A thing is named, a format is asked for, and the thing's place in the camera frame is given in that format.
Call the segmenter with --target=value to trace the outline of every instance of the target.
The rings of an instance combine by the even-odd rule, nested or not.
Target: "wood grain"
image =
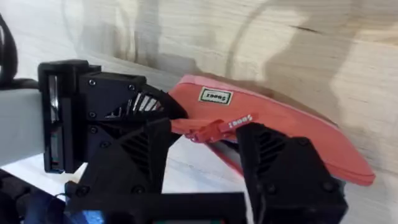
[[[147,71],[135,62],[165,71],[155,85],[212,73],[326,116],[377,172],[347,186],[345,223],[398,222],[398,1],[2,0],[0,12],[21,76],[71,57]]]

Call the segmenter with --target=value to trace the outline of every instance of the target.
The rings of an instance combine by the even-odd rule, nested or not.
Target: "bolt head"
[[[95,118],[95,117],[97,117],[97,114],[94,112],[90,112],[90,113],[88,113],[88,116],[91,118]]]
[[[81,186],[76,190],[77,197],[84,197],[90,192],[90,188],[87,186]]]
[[[310,143],[310,141],[309,141],[308,139],[299,139],[299,140],[298,140],[298,143],[299,143],[301,146],[306,146],[306,145],[308,145],[308,144]]]
[[[137,185],[131,189],[132,194],[142,194],[145,193],[145,188],[141,185]]]
[[[110,142],[101,142],[101,145],[100,145],[100,147],[101,148],[107,148],[107,147],[109,147],[111,145],[111,143]]]
[[[91,127],[90,128],[90,133],[91,134],[95,134],[95,133],[97,133],[98,132],[98,129],[96,128],[96,127]]]
[[[95,86],[97,82],[95,80],[88,80],[88,84],[91,86]]]
[[[276,194],[276,191],[277,191],[277,189],[276,189],[276,186],[274,184],[268,184],[267,185],[268,194],[270,194],[270,195]]]
[[[326,192],[332,192],[332,191],[335,189],[335,186],[333,185],[333,183],[331,183],[331,182],[329,182],[329,181],[324,182],[324,183],[322,184],[322,187],[323,187],[323,189],[324,189]]]

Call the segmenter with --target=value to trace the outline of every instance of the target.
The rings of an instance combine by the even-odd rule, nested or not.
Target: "brand logo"
[[[238,125],[240,125],[240,124],[244,124],[244,123],[250,122],[250,121],[252,121],[252,120],[253,120],[253,117],[251,116],[251,114],[249,114],[249,115],[247,115],[247,116],[244,116],[243,118],[236,119],[236,120],[234,120],[234,121],[229,122],[228,125],[229,125],[229,128],[232,129],[232,128],[234,128],[235,126],[238,126]]]
[[[232,100],[233,92],[226,90],[217,90],[203,87],[199,96],[199,101],[221,103],[229,105]]]

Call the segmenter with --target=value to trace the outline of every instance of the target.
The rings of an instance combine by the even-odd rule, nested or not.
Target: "black 3d-printed part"
[[[170,121],[162,119],[97,150],[79,183],[65,185],[66,214],[95,212],[105,223],[246,223],[243,193],[161,194],[171,134]]]
[[[251,123],[236,131],[255,223],[337,224],[348,206],[311,141]]]
[[[84,60],[41,63],[39,90],[46,172],[74,173],[102,143],[112,143],[148,121],[187,117],[145,77],[102,72]]]

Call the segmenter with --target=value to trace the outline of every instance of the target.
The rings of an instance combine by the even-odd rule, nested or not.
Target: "vent grille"
[[[139,170],[146,175],[150,176],[149,169],[149,140],[148,135],[140,133],[136,136],[125,140],[121,144],[122,148],[130,155],[130,158],[136,163]]]
[[[105,118],[123,118],[138,113],[163,110],[164,107],[152,95],[148,93],[138,93],[120,107],[108,113]]]
[[[259,143],[260,163],[257,167],[257,176],[263,176],[277,159],[285,147],[285,140],[281,136],[265,131],[257,136]]]

